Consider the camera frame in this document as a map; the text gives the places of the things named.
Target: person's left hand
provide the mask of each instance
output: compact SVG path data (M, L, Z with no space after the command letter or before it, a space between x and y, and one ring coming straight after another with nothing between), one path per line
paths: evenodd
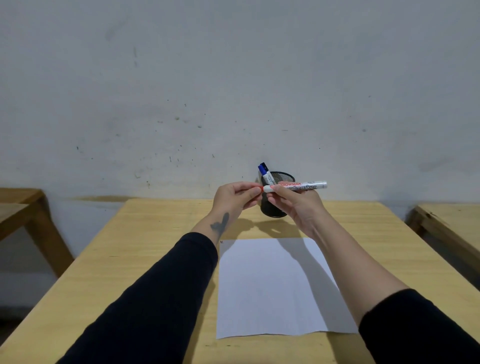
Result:
M220 186L213 199L210 214L221 216L222 220L226 217L226 229L243 210L255 206L257 201L262 199L261 186L256 182L233 182Z

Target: table leg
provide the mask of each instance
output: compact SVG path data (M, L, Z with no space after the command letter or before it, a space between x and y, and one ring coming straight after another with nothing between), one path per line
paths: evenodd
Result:
M425 228L422 226L423 216L417 211L412 210L407 218L406 224L420 237L425 233Z
M55 275L60 277L74 261L72 254L53 224L50 215L39 202L40 208L25 225L35 245L52 267Z

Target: brown wooden furniture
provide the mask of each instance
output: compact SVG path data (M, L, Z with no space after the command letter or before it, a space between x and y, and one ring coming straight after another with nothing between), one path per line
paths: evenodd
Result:
M384 267L480 340L480 292L376 202L325 201ZM103 228L0 348L0 362L55 363L105 308L204 217L211 200L132 199ZM223 239L304 236L290 218L242 212ZM361 337L333 332L216 340L218 268L205 292L185 363L373 363Z
M480 204L420 204L407 225L419 236L430 233L480 273Z
M42 190L32 188L0 188L0 240L25 226L27 232L60 277L73 262L50 218Z

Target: sleeve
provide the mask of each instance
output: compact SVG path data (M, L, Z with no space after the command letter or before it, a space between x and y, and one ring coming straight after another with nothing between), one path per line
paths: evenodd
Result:
M367 312L359 332L377 364L480 363L479 343L412 289Z
M58 363L181 363L217 261L210 239L184 235Z

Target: paper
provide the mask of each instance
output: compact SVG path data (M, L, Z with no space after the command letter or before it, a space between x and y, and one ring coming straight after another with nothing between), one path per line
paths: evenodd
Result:
M223 240L216 338L314 331L358 332L317 244Z

